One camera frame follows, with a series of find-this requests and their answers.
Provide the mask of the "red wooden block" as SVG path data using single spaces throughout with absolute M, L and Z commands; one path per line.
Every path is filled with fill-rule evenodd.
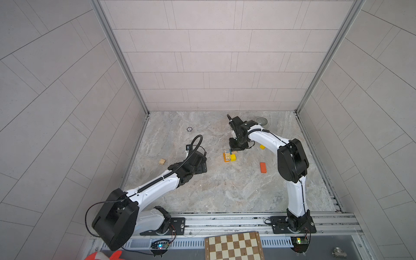
M 267 173 L 266 163 L 260 162 L 260 170 L 261 170 L 261 173 Z

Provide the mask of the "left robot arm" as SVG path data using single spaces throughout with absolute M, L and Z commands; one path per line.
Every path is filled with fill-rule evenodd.
M 120 249 L 136 233 L 154 231 L 163 235 L 171 231 L 171 215 L 161 206 L 145 208 L 189 182 L 195 174 L 206 172 L 206 153 L 190 151 L 184 161 L 170 165 L 152 181 L 128 191 L 112 191 L 102 202 L 92 228 L 111 251 Z

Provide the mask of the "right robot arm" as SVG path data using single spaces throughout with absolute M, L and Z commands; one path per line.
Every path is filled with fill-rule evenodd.
M 278 173 L 287 183 L 288 208 L 286 219 L 272 217 L 270 224 L 274 233 L 316 233 L 316 227 L 306 202 L 306 175 L 309 161 L 298 139 L 285 139 L 265 130 L 255 121 L 242 121 L 239 117 L 229 119 L 233 137 L 229 139 L 232 151 L 243 151 L 254 141 L 271 150 L 277 156 Z

